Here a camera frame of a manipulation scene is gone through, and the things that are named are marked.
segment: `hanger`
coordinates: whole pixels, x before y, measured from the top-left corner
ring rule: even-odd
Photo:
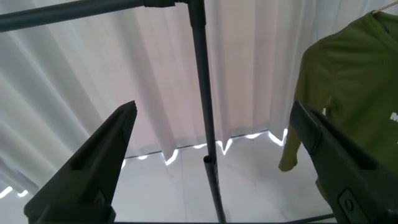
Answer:
[[[373,11],[372,14],[375,15],[376,13],[381,12],[381,11],[383,11],[383,10],[385,10],[385,9],[388,9],[388,8],[390,8],[391,6],[395,6],[396,4],[398,4],[398,1],[394,1],[394,2],[391,3],[391,4],[388,4],[388,5],[384,6],[384,7],[381,7],[380,9]]]

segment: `green shirt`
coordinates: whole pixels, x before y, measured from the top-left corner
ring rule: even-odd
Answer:
[[[352,22],[304,53],[294,100],[322,111],[376,160],[398,173],[398,16],[378,12]],[[289,126],[279,164],[297,164]]]

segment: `floor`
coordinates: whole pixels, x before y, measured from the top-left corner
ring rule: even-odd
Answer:
[[[169,165],[161,154],[126,160],[113,200],[116,221],[217,222],[205,155],[206,146],[179,150]],[[282,147],[268,133],[234,139],[226,155],[218,146],[227,222],[286,222],[331,213],[305,150],[299,150],[298,166],[287,173],[278,169],[281,155]]]

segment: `curtain fold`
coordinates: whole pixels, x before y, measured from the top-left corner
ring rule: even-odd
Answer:
[[[2,0],[0,12],[63,2]],[[282,139],[305,49],[389,2],[206,0],[217,140],[266,129]],[[36,192],[131,100],[126,156],[167,160],[206,142],[185,4],[2,33],[0,51],[0,178],[14,189]]]

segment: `black metal frame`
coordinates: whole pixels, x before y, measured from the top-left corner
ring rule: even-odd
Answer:
[[[79,19],[108,12],[120,11],[139,6],[170,7],[176,2],[188,4],[190,23],[192,26],[195,56],[198,69],[200,96],[205,122],[208,155],[203,158],[206,173],[213,196],[218,220],[225,223],[225,214],[221,201],[218,183],[218,168],[216,156],[216,139],[213,121],[213,106],[211,102],[211,85],[206,44],[206,16],[204,0],[84,0],[74,1],[54,6],[41,7],[26,11],[0,15],[0,32],[24,29],[29,27],[52,24],[56,22]]]

